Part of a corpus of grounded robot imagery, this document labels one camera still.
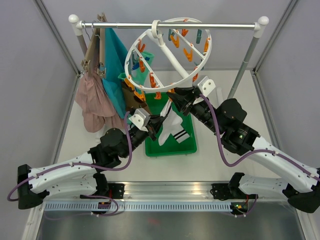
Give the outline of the white round clip hanger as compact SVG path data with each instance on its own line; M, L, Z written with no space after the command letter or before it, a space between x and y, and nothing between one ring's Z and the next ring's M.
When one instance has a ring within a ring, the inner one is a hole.
M212 36L210 33L210 28L215 28L216 25L211 23L203 23L194 18L177 17L168 19L166 21L154 20L152 23L118 23L117 27L124 29L146 29L146 31L143 32L140 35L140 37L138 37L137 40L132 44L125 59L124 70L126 74L126 81L129 83L129 86L133 87L134 89L139 89L145 93L164 93L176 87L190 86L193 83L194 77L197 76L197 74L205 66L210 57L212 51ZM182 40L186 44L186 46L190 48L190 51L187 51L187 49L183 50L188 61L191 62L193 60L194 53L200 57L202 61L195 67L195 69L191 73L188 73L183 68L178 59L167 47L166 43L164 42L162 32L160 31L161 28L169 29L174 33L174 35L170 34L169 36L171 42L175 45L176 48L179 47L180 40ZM204 45L203 52L200 52L195 47L195 45L189 42L182 34L185 30L189 29L205 30L207 34L207 39ZM164 85L164 83L162 83L162 81L155 74L151 66L149 66L149 64L146 62L146 60L141 54L140 49L138 48L138 46L141 43L141 40L144 37L148 37L151 41L154 42L154 44L157 47L160 48L160 50L164 53L164 55L169 60L175 71L182 77L181 80L173 82L169 85ZM135 83L135 81L133 80L133 76L131 74L132 69L130 68L130 58L133 51L135 51L139 56L140 68L142 67L143 62L145 67L147 67L149 70L149 74L151 76L150 87L146 87L145 84L139 85Z

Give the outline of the mint patterned sock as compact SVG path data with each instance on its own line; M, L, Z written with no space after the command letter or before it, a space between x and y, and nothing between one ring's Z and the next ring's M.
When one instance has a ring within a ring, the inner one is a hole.
M121 82L125 82L127 84L127 77L126 77L126 74L123 72L123 73L120 73L119 76L118 76L118 79L120 81L120 85L121 85ZM123 114L125 115L126 114L126 104L125 104L125 99L124 99L124 110L123 110Z
M141 52L141 55L144 57L145 61L149 64L149 66L152 65L153 59L155 55L151 52L143 51ZM131 67L131 73L133 74L133 80L136 84L144 85L146 78L149 76L149 70L147 67L145 67L144 62L142 61L142 67L140 67L140 57L138 56L136 51L133 51L131 53L131 61L133 66Z

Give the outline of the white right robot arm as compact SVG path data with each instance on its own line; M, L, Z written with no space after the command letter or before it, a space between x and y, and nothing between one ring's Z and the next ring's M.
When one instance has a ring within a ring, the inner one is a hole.
M320 207L320 170L290 157L246 125L247 112L235 98L224 100L215 108L195 87L177 87L167 95L180 113L192 114L215 134L226 166L235 167L250 158L278 176L256 177L236 172L227 184L227 193L212 188L215 199L285 199L292 207L310 214Z

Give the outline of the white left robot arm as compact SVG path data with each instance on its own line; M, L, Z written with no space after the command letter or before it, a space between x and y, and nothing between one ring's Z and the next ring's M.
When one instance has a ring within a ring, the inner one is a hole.
M166 118L151 115L138 127L138 116L128 117L132 126L125 130L111 128L89 151L65 162L32 168L23 164L17 169L18 209L27 210L44 201L68 198L99 199L110 197L104 171L126 169L133 151L147 138L156 139Z

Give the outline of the brown ribbed sock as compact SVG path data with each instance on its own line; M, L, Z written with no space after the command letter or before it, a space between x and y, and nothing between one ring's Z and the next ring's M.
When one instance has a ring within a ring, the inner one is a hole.
M130 111L132 108L136 109L137 102L134 100L134 91L123 81L121 82L121 88L125 101L125 110Z

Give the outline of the white black-striped sock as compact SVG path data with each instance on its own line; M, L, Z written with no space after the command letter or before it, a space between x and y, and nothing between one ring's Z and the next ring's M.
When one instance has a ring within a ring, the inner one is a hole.
M172 101L169 99L160 112L164 117L162 131L158 138L158 144L164 145L170 135L180 144L190 137L187 131L182 127L183 119L173 110Z

